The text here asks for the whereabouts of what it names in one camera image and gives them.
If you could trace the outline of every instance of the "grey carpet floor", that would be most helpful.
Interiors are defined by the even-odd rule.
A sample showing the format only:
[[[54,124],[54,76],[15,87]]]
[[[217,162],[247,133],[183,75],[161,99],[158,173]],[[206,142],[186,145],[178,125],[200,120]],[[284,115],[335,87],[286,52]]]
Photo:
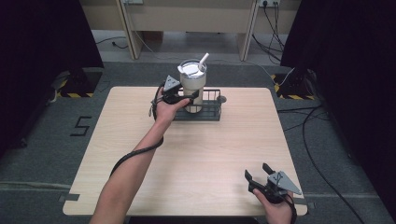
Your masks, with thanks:
[[[277,66],[266,68],[270,74],[289,71]],[[58,98],[49,105],[27,136],[28,146],[9,150],[0,160],[0,223],[87,223],[88,217],[68,217],[63,214],[62,196],[67,194],[73,183],[109,90],[114,86],[158,86],[168,75],[177,76],[175,63],[105,63],[104,73],[92,98]],[[209,64],[206,86],[268,88],[278,110],[320,105],[318,99],[278,99],[271,78],[255,65]],[[296,223],[359,223],[309,159],[301,126],[309,110],[300,112],[304,113],[279,113],[308,202],[308,214],[298,217]],[[328,120],[327,111],[321,108],[315,115],[318,116],[306,123],[305,138],[319,170],[345,196],[365,223],[394,223],[363,170],[348,157],[338,133]],[[71,133],[83,132],[75,129],[80,116],[91,117],[80,123],[90,128],[85,136],[70,136]],[[29,182],[39,185],[28,185]],[[263,222],[263,217],[253,220],[256,219],[259,223]],[[198,217],[166,219],[167,223],[250,221]],[[158,219],[147,217],[137,217],[133,222],[161,223]]]

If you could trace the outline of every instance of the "finger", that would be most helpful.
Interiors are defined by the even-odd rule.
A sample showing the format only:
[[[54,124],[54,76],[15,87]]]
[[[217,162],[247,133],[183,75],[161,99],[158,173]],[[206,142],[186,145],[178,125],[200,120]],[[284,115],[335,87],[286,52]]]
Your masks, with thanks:
[[[267,198],[265,198],[265,196],[258,189],[254,189],[253,193],[264,207],[270,205],[270,202],[268,202]]]
[[[175,106],[176,106],[177,109],[180,109],[181,107],[187,105],[189,102],[190,102],[190,99],[183,99],[183,100],[177,102],[175,104]]]
[[[163,87],[160,87],[160,90],[158,91],[157,98],[161,97],[163,95]]]

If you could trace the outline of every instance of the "handheld controller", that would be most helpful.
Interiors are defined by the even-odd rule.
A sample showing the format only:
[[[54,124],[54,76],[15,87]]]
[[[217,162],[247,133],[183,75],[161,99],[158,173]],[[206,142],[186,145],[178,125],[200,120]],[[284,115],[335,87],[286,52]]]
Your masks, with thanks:
[[[182,87],[183,86],[179,81],[175,80],[171,76],[168,76],[165,83],[163,84],[163,101],[169,105],[173,105],[187,98],[190,99],[190,104],[192,104],[192,101],[199,96],[199,91],[193,92],[192,95],[180,96],[178,93]]]
[[[254,181],[248,170],[245,170],[245,179],[248,181],[249,192],[253,193],[254,189],[258,189],[270,203],[284,202],[288,190],[296,194],[302,194],[284,172],[275,172],[267,163],[262,165],[262,169],[268,174],[265,186]]]

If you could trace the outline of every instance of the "black cable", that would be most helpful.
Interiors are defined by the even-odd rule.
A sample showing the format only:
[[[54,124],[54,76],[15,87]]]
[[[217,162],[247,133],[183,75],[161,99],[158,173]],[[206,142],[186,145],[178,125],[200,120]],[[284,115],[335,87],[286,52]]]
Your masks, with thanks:
[[[280,49],[272,49],[272,48],[269,48],[269,47],[265,46],[264,44],[260,43],[259,40],[257,40],[255,35],[252,35],[252,37],[256,41],[257,45],[259,45],[259,47],[265,48],[266,50],[270,49],[270,50],[273,50],[273,51],[282,52],[282,50],[280,50]]]
[[[109,86],[110,86],[110,80],[109,81],[103,81],[103,82],[106,82],[107,83],[107,85],[103,88],[103,89],[101,89],[101,90],[99,90],[99,89],[97,89],[99,92],[103,92],[103,91],[105,91]]]
[[[279,35],[277,34],[277,30],[276,30],[277,28],[276,28],[276,29],[274,28],[273,24],[271,23],[270,18],[268,17],[268,14],[267,14],[267,11],[265,10],[265,7],[264,7],[263,9],[264,9],[264,15],[265,15],[265,17],[267,18],[268,22],[270,23],[271,30],[273,31],[273,37],[276,39],[276,41],[277,41],[279,44],[281,44],[282,46],[284,46],[283,43],[282,43],[282,41],[281,41],[280,38],[279,38]]]
[[[308,121],[309,117],[315,112],[315,110],[317,110],[320,107],[321,107],[321,105],[312,109],[311,112],[309,112],[309,114],[306,116],[306,118],[303,122],[303,141],[304,141],[304,147],[305,147],[306,153],[308,154],[309,159],[311,160],[312,164],[314,165],[315,169],[318,171],[319,175],[323,178],[323,180],[329,185],[330,188],[332,188],[332,190],[338,195],[338,197],[340,197],[340,199],[346,204],[346,206],[349,207],[349,209],[353,212],[353,214],[356,216],[356,218],[361,223],[364,223],[363,220],[361,219],[361,217],[359,216],[359,214],[355,211],[355,209],[348,203],[348,201],[343,197],[343,195],[341,195],[341,193],[338,192],[338,190],[327,180],[327,178],[324,176],[324,174],[319,170],[319,168],[315,164],[314,159],[312,158],[312,155],[308,149],[308,144],[306,143],[306,139],[305,139],[305,124]]]
[[[278,42],[278,44],[279,44],[279,46],[280,46],[280,48],[281,48],[281,50],[282,50],[281,52],[283,52],[283,48],[282,48],[283,43],[282,43],[282,41],[280,40],[279,35],[277,34],[277,18],[278,18],[277,12],[276,12],[276,10],[275,10],[275,13],[276,13],[276,28],[274,28],[273,24],[271,23],[270,18],[268,17],[267,11],[266,11],[265,9],[266,9],[266,7],[263,7],[264,15],[265,15],[265,17],[267,18],[268,22],[270,23],[271,30],[273,31],[273,35],[272,35],[272,38],[271,38],[271,41],[270,41],[270,46],[269,46],[269,48],[271,48],[271,45],[272,45],[272,43],[273,43],[273,41],[274,41],[274,39],[275,39],[275,40]],[[274,61],[271,59],[271,56],[273,56],[273,54],[268,54],[268,59],[271,61],[271,63],[279,64],[279,63],[274,62]]]
[[[275,2],[275,30],[276,30],[277,42],[279,43],[279,46],[283,51],[283,48],[285,47],[285,45],[283,44],[282,40],[280,39],[279,32],[277,31],[278,21],[279,21],[279,3]]]
[[[111,42],[112,44],[113,44],[113,46],[114,47],[117,47],[117,48],[119,48],[119,49],[126,49],[126,48],[128,48],[128,45],[127,46],[125,46],[125,47],[120,47],[118,44],[116,44],[116,42]]]
[[[154,146],[145,147],[145,148],[142,148],[142,149],[134,150],[134,151],[132,151],[132,152],[126,154],[125,156],[123,156],[123,157],[116,163],[116,165],[114,165],[113,170],[112,170],[111,173],[110,173],[110,176],[112,176],[113,173],[117,170],[117,168],[119,168],[119,166],[120,166],[123,162],[125,162],[126,160],[132,158],[133,156],[142,154],[142,153],[144,153],[144,152],[151,151],[151,150],[153,150],[153,149],[155,149],[155,148],[157,148],[157,147],[160,147],[162,144],[163,144],[163,138],[161,138],[160,142],[158,142],[158,143],[155,144]]]
[[[276,112],[286,112],[286,111],[295,111],[295,110],[304,110],[304,109],[314,109],[317,108],[318,106],[309,106],[309,107],[298,107],[298,108],[292,108],[292,109],[280,109],[277,110]]]
[[[292,126],[292,127],[289,127],[289,128],[287,128],[287,129],[284,129],[283,132],[286,132],[286,131],[289,131],[289,130],[291,130],[291,129],[300,127],[300,126],[302,126],[302,125],[303,125],[303,123],[294,125],[294,126]]]
[[[157,96],[158,96],[158,93],[160,92],[161,87],[163,87],[164,84],[165,84],[165,82],[162,83],[162,84],[158,87],[157,91],[155,92],[154,100],[151,101],[151,109],[150,109],[150,112],[149,112],[148,115],[150,116],[150,115],[151,115],[151,112],[152,112],[154,119],[157,119],[157,104],[160,102],[160,101],[157,100]],[[163,138],[161,138],[161,140],[160,140],[157,144],[155,144],[154,146],[141,148],[141,149],[134,150],[134,151],[132,151],[132,152],[126,154],[125,156],[123,156],[123,157],[114,165],[113,170],[112,170],[111,173],[110,173],[110,176],[112,176],[113,173],[117,170],[117,168],[119,168],[119,166],[120,166],[123,162],[125,162],[126,160],[132,158],[133,156],[136,156],[136,155],[142,154],[142,153],[144,153],[144,152],[148,152],[148,151],[151,151],[151,150],[153,150],[153,149],[156,149],[157,147],[160,147],[162,144],[163,144]]]
[[[252,35],[252,37],[253,37],[253,39],[256,41],[256,43],[259,45],[259,47],[260,47],[264,52],[266,52],[268,55],[271,55],[271,56],[273,56],[275,59],[277,59],[278,61],[280,61],[280,59],[279,59],[278,57],[276,57],[275,54],[271,53],[271,51],[270,51],[271,48],[268,48],[268,47],[264,46],[262,43],[260,43],[260,42],[256,39],[256,36],[255,36],[255,35]]]
[[[120,39],[120,38],[126,38],[126,37],[125,36],[114,36],[114,37],[110,37],[110,38],[107,38],[107,39],[103,39],[103,40],[101,40],[99,42],[96,42],[96,44],[103,43],[103,42],[105,42],[107,40],[110,40],[110,39]]]
[[[285,111],[285,112],[279,112],[281,114],[302,114],[302,115],[308,115],[309,113],[305,113],[305,112],[299,112],[299,111]],[[316,115],[311,115],[311,117],[313,119],[321,119],[321,120],[330,120],[330,119],[325,119],[325,118],[321,118],[320,115],[322,114],[326,114],[326,112],[322,112]]]
[[[283,201],[290,207],[291,209],[291,221],[290,224],[294,224],[296,222],[297,219],[297,209],[296,206],[294,205],[294,200],[290,197],[289,194],[286,194],[286,196],[288,196],[291,199],[291,202],[289,202],[288,199],[286,199],[286,197],[282,197]]]

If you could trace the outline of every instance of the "wooden table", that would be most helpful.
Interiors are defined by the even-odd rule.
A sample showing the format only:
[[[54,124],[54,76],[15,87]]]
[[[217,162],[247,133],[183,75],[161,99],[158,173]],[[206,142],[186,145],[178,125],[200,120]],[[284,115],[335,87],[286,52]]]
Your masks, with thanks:
[[[154,122],[150,101],[157,88],[111,90],[66,201],[67,215],[92,215],[114,164]],[[300,189],[268,89],[220,88],[227,102],[220,121],[174,121],[155,153],[129,216],[262,216],[248,192],[245,169],[265,184],[262,163],[284,171]],[[306,205],[297,205],[299,216]]]

